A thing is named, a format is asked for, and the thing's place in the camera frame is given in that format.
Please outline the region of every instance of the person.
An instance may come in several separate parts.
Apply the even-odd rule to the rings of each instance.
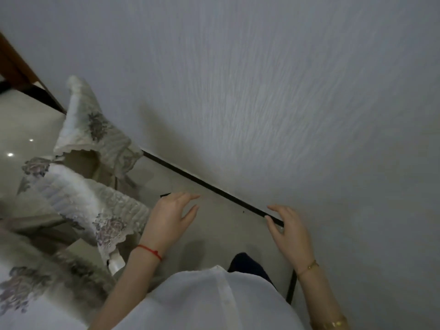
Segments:
[[[197,215],[199,207],[194,205],[182,217],[184,207],[199,197],[179,192],[157,202],[140,245],[132,250],[122,276],[90,330],[304,329],[293,308],[265,277],[259,264],[254,262],[251,270],[259,274],[239,272],[240,263],[249,263],[244,254],[234,259],[229,272],[220,266],[179,272],[147,295],[162,257]],[[281,233],[270,216],[266,216],[276,245],[297,273],[312,328],[348,329],[324,272],[315,261],[310,235],[299,216],[287,206],[268,208],[278,212],[284,221]]]

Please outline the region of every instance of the wall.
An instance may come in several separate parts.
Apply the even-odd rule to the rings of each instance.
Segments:
[[[147,151],[259,208],[298,208],[355,328],[433,328],[438,9],[3,0],[0,30],[62,104],[67,77],[85,77]]]

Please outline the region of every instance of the right hand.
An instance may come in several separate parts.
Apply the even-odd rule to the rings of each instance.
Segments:
[[[301,222],[299,215],[290,207],[269,205],[267,208],[278,212],[284,222],[284,232],[280,233],[271,217],[265,216],[275,244],[295,271],[303,272],[315,260],[307,228]]]

